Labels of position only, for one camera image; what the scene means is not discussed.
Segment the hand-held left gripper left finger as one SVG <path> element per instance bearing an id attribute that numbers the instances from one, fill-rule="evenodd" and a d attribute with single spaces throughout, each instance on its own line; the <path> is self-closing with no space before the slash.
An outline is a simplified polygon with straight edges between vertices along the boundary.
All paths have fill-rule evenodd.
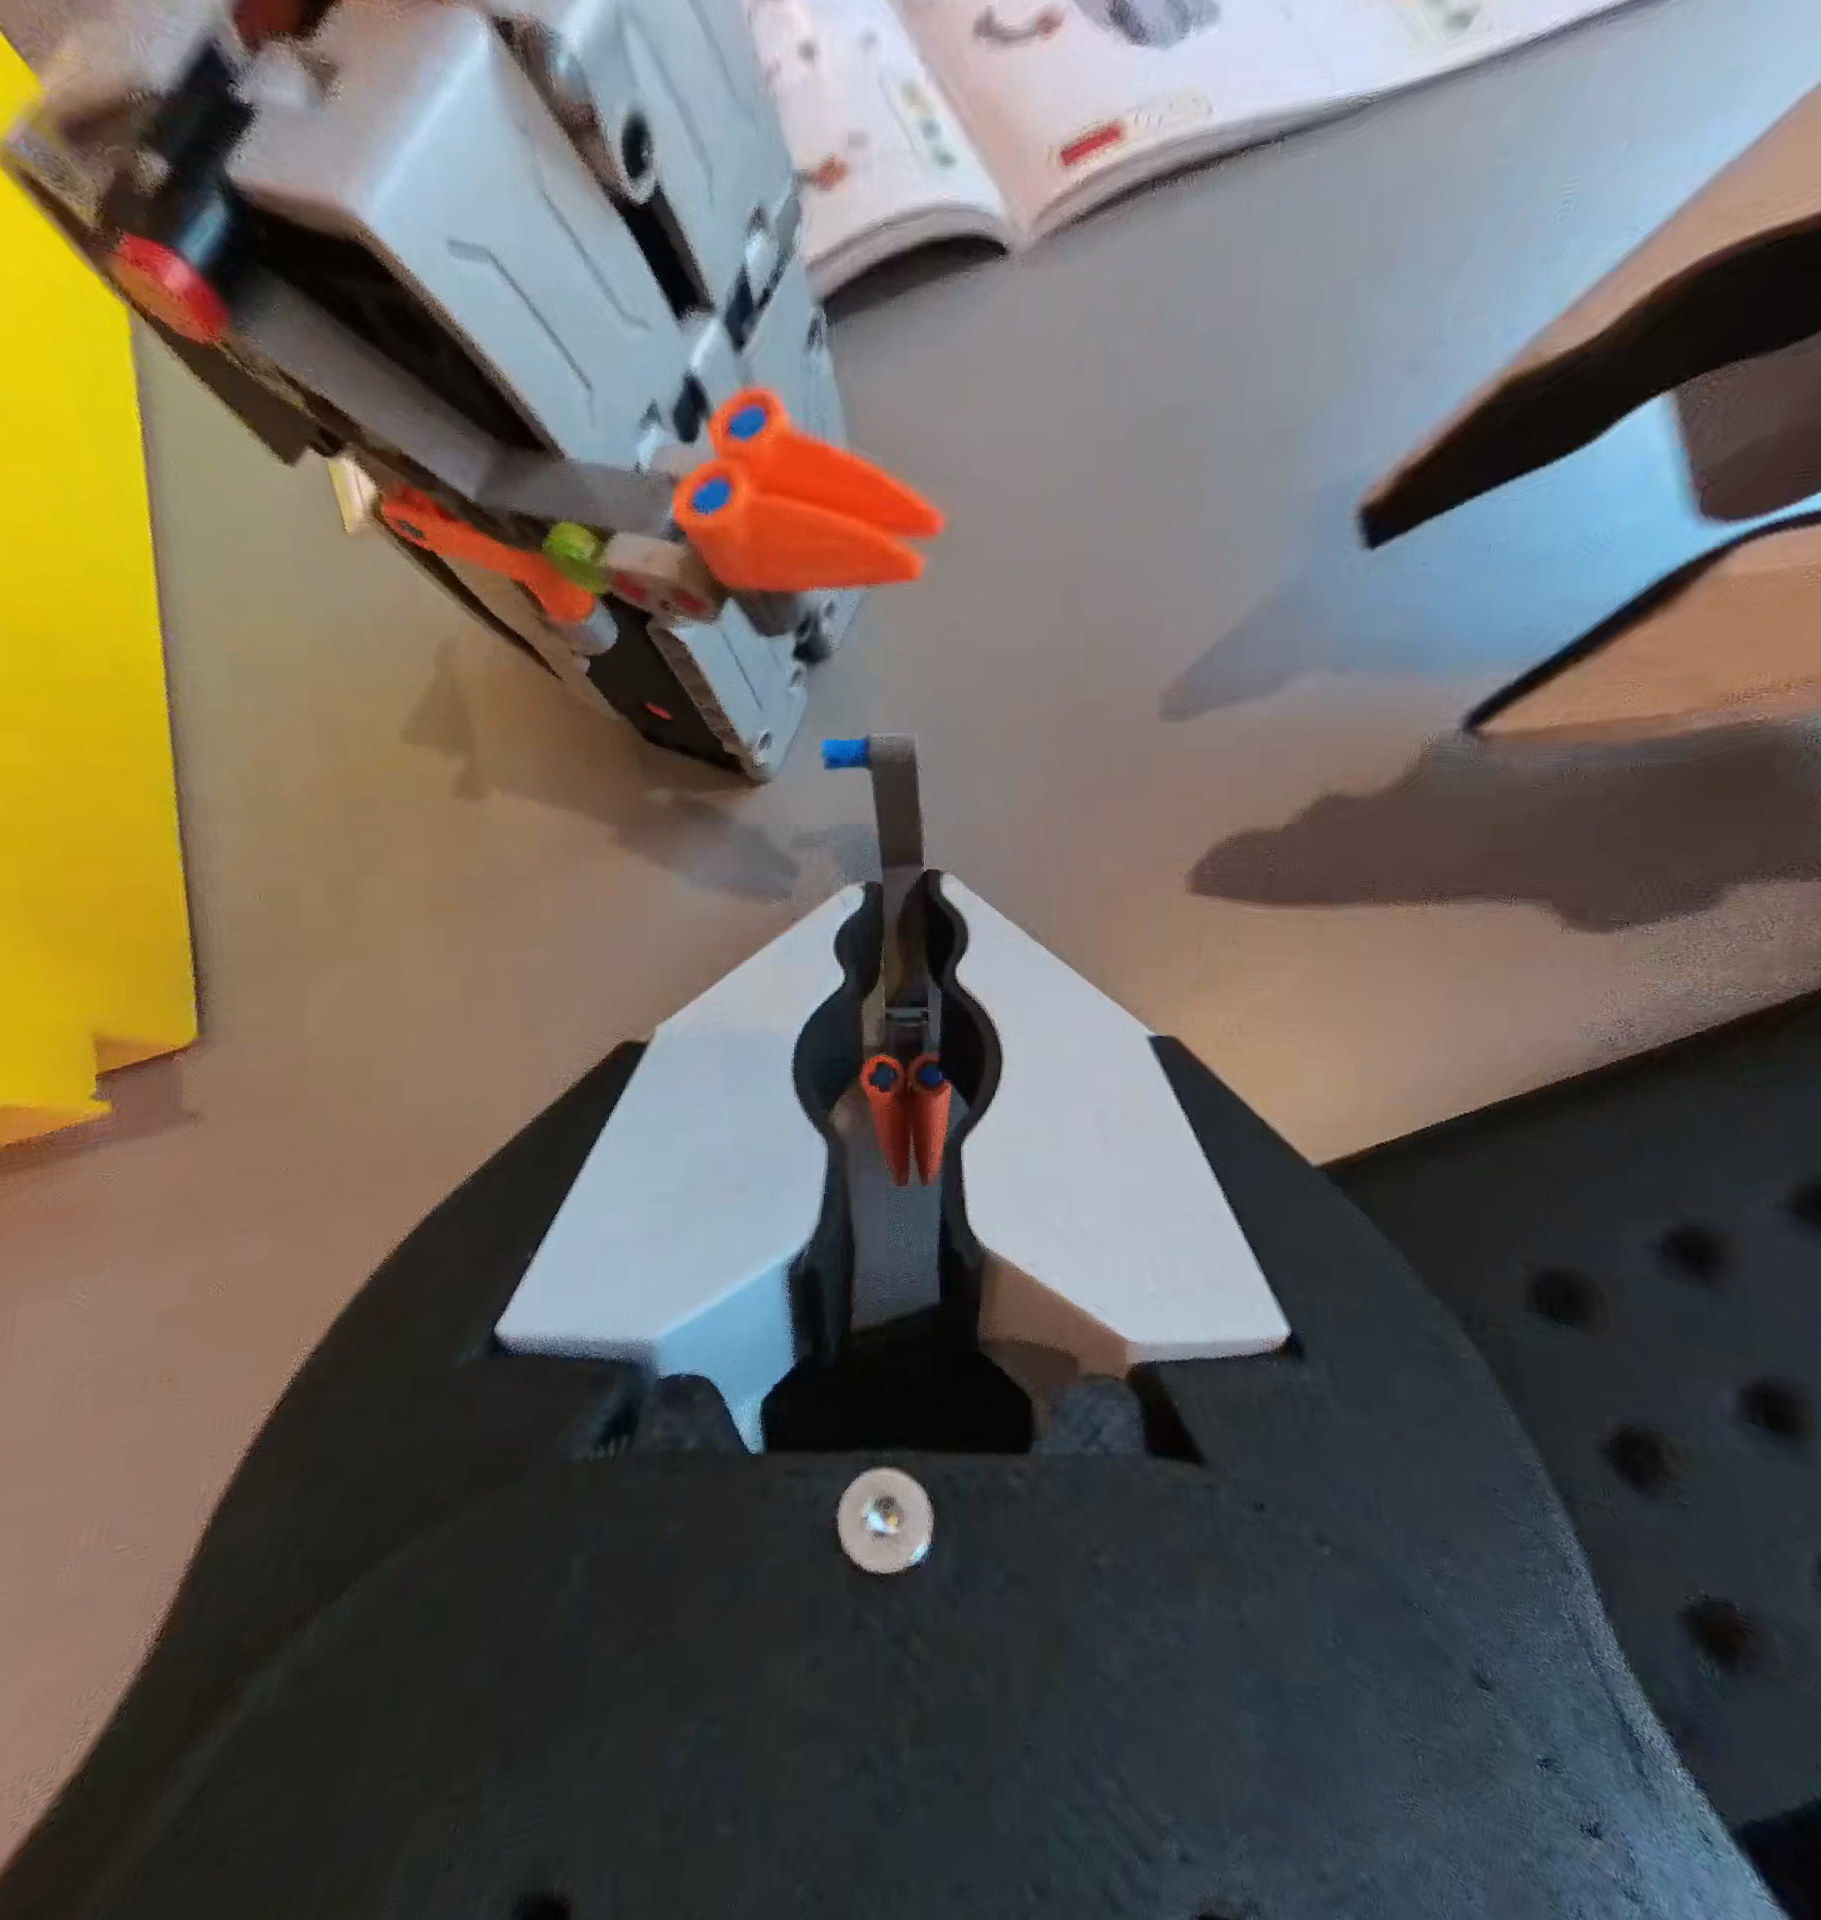
<path id="1" fill-rule="evenodd" d="M 760 1406 L 803 1353 L 792 1269 L 830 1176 L 799 1045 L 865 909 L 844 887 L 657 1025 L 493 1325 L 502 1350 L 711 1380 L 760 1453 Z"/>

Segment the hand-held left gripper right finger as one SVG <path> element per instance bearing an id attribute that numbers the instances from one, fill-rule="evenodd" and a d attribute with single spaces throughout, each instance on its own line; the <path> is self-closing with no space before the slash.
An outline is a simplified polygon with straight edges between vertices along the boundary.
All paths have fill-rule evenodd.
<path id="1" fill-rule="evenodd" d="M 946 1228 L 973 1346 L 1036 1420 L 1083 1380 L 1279 1356 L 1293 1326 L 1158 1036 L 961 879 L 925 892 L 966 1107 Z"/>

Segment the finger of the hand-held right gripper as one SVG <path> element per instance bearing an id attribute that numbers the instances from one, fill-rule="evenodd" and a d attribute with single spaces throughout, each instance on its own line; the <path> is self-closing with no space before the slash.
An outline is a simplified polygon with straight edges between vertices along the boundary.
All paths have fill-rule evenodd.
<path id="1" fill-rule="evenodd" d="M 1603 440 L 1698 376 L 1821 332 L 1821 82 L 1361 503 L 1384 548 Z"/>
<path id="2" fill-rule="evenodd" d="M 1499 745 L 1632 745 L 1821 714 L 1821 512 L 1695 558 L 1482 700 Z"/>

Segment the grey brick arm orange claws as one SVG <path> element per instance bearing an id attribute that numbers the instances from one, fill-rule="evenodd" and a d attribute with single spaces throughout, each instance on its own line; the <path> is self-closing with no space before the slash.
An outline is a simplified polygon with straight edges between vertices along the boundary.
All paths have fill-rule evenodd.
<path id="1" fill-rule="evenodd" d="M 881 1014 L 861 1069 L 875 1146 L 897 1187 L 941 1187 L 948 1137 L 985 1089 L 989 1036 L 956 987 L 963 926 L 924 849 L 924 782 L 911 735 L 870 734 L 820 748 L 824 771 L 864 772 L 881 866 Z"/>

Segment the white instruction booklet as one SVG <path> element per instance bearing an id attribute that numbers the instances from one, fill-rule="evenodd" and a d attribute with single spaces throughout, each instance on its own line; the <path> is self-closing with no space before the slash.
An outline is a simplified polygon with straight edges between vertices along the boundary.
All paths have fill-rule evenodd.
<path id="1" fill-rule="evenodd" d="M 1194 165 L 1615 4 L 743 4 L 826 301 L 924 247 L 1022 254 Z"/>

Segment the grey brick robot model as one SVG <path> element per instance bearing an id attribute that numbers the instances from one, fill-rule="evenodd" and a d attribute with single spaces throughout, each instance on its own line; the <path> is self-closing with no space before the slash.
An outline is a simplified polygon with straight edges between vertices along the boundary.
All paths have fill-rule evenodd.
<path id="1" fill-rule="evenodd" d="M 277 460 L 674 755 L 775 778 L 944 528 L 850 449 L 739 4 L 91 4 L 0 165 Z"/>

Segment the black perforated foam mat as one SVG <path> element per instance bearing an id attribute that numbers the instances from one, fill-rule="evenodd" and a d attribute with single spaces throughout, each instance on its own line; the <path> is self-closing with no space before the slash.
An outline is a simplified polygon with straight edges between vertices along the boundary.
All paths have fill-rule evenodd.
<path id="1" fill-rule="evenodd" d="M 1821 991 L 1330 1176 L 1486 1359 L 1695 1785 L 1821 1918 Z"/>

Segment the yellow box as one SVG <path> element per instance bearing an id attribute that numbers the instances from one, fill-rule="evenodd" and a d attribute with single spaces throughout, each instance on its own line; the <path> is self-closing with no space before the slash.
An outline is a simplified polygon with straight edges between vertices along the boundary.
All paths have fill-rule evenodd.
<path id="1" fill-rule="evenodd" d="M 131 322 L 0 165 L 0 1150 L 195 1041 Z"/>

